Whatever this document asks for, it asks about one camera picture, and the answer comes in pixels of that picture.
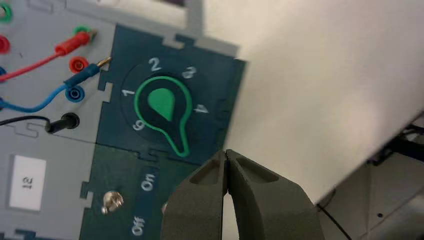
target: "number 3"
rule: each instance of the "number 3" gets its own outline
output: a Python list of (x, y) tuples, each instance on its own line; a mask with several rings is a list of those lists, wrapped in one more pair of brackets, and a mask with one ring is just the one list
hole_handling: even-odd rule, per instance
[(132, 125), (132, 128), (136, 131), (140, 131), (145, 128), (145, 124), (141, 120), (137, 120), (135, 124)]
[(195, 73), (197, 72), (197, 70), (194, 66), (189, 66), (186, 69), (187, 69), (187, 71), (184, 71), (182, 73), (182, 77), (185, 78), (185, 79), (191, 79), (195, 75)]

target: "red socket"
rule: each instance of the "red socket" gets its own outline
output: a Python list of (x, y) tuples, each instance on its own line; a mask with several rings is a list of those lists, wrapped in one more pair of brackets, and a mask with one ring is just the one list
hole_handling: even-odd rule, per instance
[(74, 74), (81, 72), (84, 68), (89, 65), (89, 61), (82, 56), (74, 56), (69, 61), (69, 69)]

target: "green knob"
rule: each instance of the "green knob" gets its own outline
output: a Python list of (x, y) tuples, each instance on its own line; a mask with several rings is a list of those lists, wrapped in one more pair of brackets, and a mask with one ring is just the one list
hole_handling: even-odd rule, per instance
[[(152, 90), (152, 85), (155, 83), (157, 84), (158, 82), (167, 83), (167, 86), (154, 86), (154, 89)], [(169, 89), (169, 87), (171, 89), (179, 89), (180, 92), (183, 93), (183, 97), (180, 96), (180, 99), (176, 99), (176, 95), (171, 89)], [(176, 101), (184, 101), (184, 104), (179, 104), (177, 106)], [(182, 111), (180, 109), (180, 111), (178, 112), (182, 112), (182, 114), (175, 116), (175, 109), (181, 108), (181, 106), (185, 106), (185, 109), (182, 109)], [(143, 109), (147, 109), (147, 107), (152, 109), (158, 116), (151, 116), (152, 111), (150, 111), (150, 115), (148, 115), (148, 111), (144, 112)], [(168, 141), (169, 145), (179, 157), (184, 158), (190, 154), (189, 142), (187, 140), (186, 133), (186, 123), (190, 115), (192, 114), (193, 104), (190, 91), (181, 81), (170, 76), (155, 76), (144, 81), (135, 92), (134, 110), (137, 114), (137, 117), (147, 127), (161, 132), (166, 137), (166, 140)], [(181, 147), (179, 149), (175, 142), (176, 136), (171, 136), (170, 132), (172, 132), (172, 134), (178, 132), (177, 137), (180, 139), (182, 149)]]

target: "green pointer knob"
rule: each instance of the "green pointer knob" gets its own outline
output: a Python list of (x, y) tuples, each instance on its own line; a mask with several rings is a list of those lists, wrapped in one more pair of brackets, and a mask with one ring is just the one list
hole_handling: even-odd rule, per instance
[(176, 78), (155, 76), (144, 81), (135, 92), (134, 110), (149, 128), (161, 132), (179, 157), (190, 154), (186, 123), (192, 111), (192, 97)]

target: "control panel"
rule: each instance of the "control panel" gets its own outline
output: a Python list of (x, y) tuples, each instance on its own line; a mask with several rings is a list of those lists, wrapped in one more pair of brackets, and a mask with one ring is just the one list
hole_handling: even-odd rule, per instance
[(199, 2), (174, 6), (181, 29), (0, 1), (0, 240), (160, 239), (169, 196), (223, 147), (246, 65), (193, 24)]

